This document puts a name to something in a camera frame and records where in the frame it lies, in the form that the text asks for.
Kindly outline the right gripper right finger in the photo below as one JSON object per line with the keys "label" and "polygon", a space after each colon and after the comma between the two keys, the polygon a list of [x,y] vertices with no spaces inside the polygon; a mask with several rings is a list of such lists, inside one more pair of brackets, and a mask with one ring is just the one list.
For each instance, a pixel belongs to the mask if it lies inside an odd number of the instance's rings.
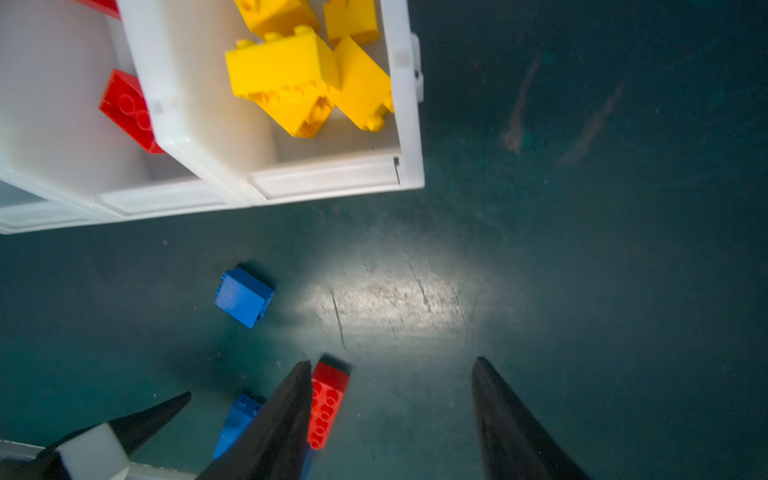
{"label": "right gripper right finger", "polygon": [[484,357],[471,375],[473,408],[487,479],[586,479]]}

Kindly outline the long red brick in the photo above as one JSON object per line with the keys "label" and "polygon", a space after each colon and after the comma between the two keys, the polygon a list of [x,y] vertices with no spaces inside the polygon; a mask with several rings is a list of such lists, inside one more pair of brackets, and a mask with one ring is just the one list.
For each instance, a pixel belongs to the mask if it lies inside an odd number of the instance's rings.
{"label": "long red brick", "polygon": [[116,20],[121,19],[120,11],[116,0],[75,0],[99,13],[107,15]]}
{"label": "long red brick", "polygon": [[342,404],[349,375],[319,362],[312,373],[312,409],[307,442],[313,450],[325,447]]}

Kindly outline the red curved brick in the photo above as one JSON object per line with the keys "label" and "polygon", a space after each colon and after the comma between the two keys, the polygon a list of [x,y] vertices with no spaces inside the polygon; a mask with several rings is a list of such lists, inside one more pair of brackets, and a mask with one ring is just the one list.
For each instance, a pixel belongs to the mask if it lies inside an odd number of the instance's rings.
{"label": "red curved brick", "polygon": [[148,105],[137,77],[114,69],[99,110],[147,153],[164,153],[155,139]]}

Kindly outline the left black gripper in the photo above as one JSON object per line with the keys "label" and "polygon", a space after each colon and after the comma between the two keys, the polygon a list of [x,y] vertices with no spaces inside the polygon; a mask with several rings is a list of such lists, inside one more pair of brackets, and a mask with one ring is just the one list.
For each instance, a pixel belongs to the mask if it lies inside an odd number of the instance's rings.
{"label": "left black gripper", "polygon": [[187,391],[149,409],[84,431],[34,460],[2,460],[2,479],[126,479],[128,456],[174,419],[190,402]]}

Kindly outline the yellow brick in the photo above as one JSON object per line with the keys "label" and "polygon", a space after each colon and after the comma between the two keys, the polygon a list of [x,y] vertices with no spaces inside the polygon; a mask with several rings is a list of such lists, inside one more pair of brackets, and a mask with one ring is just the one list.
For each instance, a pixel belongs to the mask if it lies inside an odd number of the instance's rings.
{"label": "yellow brick", "polygon": [[335,108],[328,97],[312,93],[288,100],[259,94],[253,101],[295,138],[314,138]]}
{"label": "yellow brick", "polygon": [[381,131],[394,112],[390,77],[350,36],[333,53],[340,86],[329,88],[331,101],[360,130]]}
{"label": "yellow brick", "polygon": [[269,33],[292,35],[297,26],[319,26],[306,0],[235,0],[235,4],[248,30],[259,37]]}
{"label": "yellow brick", "polygon": [[380,38],[374,0],[330,0],[323,12],[328,40],[334,46],[347,36],[358,44]]}

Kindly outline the long blue brick bottom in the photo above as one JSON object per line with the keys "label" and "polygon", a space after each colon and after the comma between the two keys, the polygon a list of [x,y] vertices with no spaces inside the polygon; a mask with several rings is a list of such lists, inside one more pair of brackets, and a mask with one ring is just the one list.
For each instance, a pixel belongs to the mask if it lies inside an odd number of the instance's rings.
{"label": "long blue brick bottom", "polygon": [[[249,426],[262,407],[262,402],[241,394],[231,406],[224,425],[221,429],[219,440],[213,453],[213,459],[220,458],[240,437]],[[306,480],[311,469],[314,450],[308,443],[302,450],[302,470],[299,479]]]}

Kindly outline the yellow brick studs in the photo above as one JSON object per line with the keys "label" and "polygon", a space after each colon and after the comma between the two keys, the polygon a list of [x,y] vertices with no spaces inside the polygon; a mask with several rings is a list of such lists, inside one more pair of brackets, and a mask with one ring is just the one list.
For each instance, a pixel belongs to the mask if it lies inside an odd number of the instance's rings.
{"label": "yellow brick studs", "polygon": [[306,25],[287,36],[269,33],[261,43],[239,40],[225,59],[232,93],[241,98],[341,87],[334,52]]}

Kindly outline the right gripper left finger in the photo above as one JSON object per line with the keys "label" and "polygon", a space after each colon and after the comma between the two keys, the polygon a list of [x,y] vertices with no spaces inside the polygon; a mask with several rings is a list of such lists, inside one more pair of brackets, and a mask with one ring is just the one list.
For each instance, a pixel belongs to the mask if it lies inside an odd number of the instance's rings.
{"label": "right gripper left finger", "polygon": [[298,362],[234,444],[201,479],[301,477],[313,399],[312,367]]}

